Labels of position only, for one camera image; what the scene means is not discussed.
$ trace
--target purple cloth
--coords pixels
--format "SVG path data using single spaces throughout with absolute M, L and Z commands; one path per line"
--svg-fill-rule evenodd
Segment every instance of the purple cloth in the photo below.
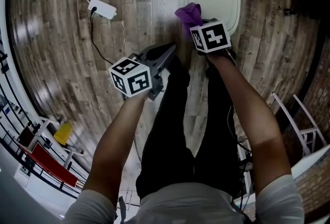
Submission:
M 183 23 L 186 35 L 191 36 L 190 28 L 194 26 L 202 26 L 203 20 L 202 20 L 202 10 L 201 6 L 196 3 L 190 3 L 185 7 L 179 8 L 174 13 L 181 22 Z

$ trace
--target white chair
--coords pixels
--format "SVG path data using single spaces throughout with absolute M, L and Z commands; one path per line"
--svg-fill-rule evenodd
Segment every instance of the white chair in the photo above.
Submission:
M 294 131 L 296 132 L 296 134 L 299 138 L 299 141 L 301 142 L 301 145 L 303 146 L 303 157 L 314 152 L 316 134 L 320 137 L 323 146 L 327 146 L 327 143 L 326 143 L 319 127 L 315 123 L 314 119 L 312 118 L 312 116 L 310 115 L 310 113 L 308 112 L 306 107 L 303 105 L 303 103 L 298 99 L 298 97 L 295 94 L 293 95 L 294 99 L 299 103 L 300 107 L 303 109 L 303 111 L 306 113 L 307 117 L 309 118 L 310 122 L 313 124 L 313 127 L 310 129 L 300 130 L 298 128 L 297 124 L 294 122 L 292 116 L 288 112 L 287 108 L 284 106 L 282 101 L 277 96 L 277 94 L 275 92 L 273 92 L 272 94 L 273 94 L 273 97 L 275 98 L 275 100 L 278 102 L 279 106 L 284 111 L 285 115 L 288 117 L 291 125 L 293 126 Z M 309 141 L 308 135 L 310 133 L 312 133 L 312 140 Z

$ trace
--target brick wall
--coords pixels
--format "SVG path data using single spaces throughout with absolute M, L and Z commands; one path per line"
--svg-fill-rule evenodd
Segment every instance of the brick wall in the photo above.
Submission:
M 304 105 L 315 119 L 326 141 L 330 142 L 330 38 L 327 38 L 323 47 L 320 63 L 315 78 L 304 99 Z M 311 126 L 302 110 L 294 117 L 299 129 Z M 298 162 L 302 156 L 302 148 L 296 139 L 291 126 L 284 132 L 284 141 L 291 165 Z M 320 218 L 329 213 L 330 203 L 330 151 L 328 151 L 307 172 L 296 179 L 297 188 L 303 198 L 306 216 L 313 212 L 313 218 Z M 244 212 L 251 220 L 255 219 L 255 203 L 247 205 Z

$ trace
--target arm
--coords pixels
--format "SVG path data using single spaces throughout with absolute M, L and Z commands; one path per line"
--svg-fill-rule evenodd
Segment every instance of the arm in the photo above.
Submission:
M 232 98 L 241 126 L 253 154 L 256 194 L 275 179 L 291 174 L 282 134 L 272 111 L 225 57 L 209 56 L 218 69 Z
M 84 190 L 93 190 L 117 206 L 122 171 L 129 155 L 146 93 L 128 98 L 96 147 Z

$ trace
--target white t-shirt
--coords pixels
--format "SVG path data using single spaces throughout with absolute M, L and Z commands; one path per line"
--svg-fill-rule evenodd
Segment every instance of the white t-shirt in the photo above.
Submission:
M 249 223 L 243 213 L 230 205 L 226 192 L 200 183 L 166 186 L 142 199 L 137 215 L 129 224 Z M 113 223 L 115 208 L 102 194 L 86 190 L 71 205 L 64 224 Z M 291 175 L 266 186 L 256 198 L 256 222 L 303 224 L 302 198 Z

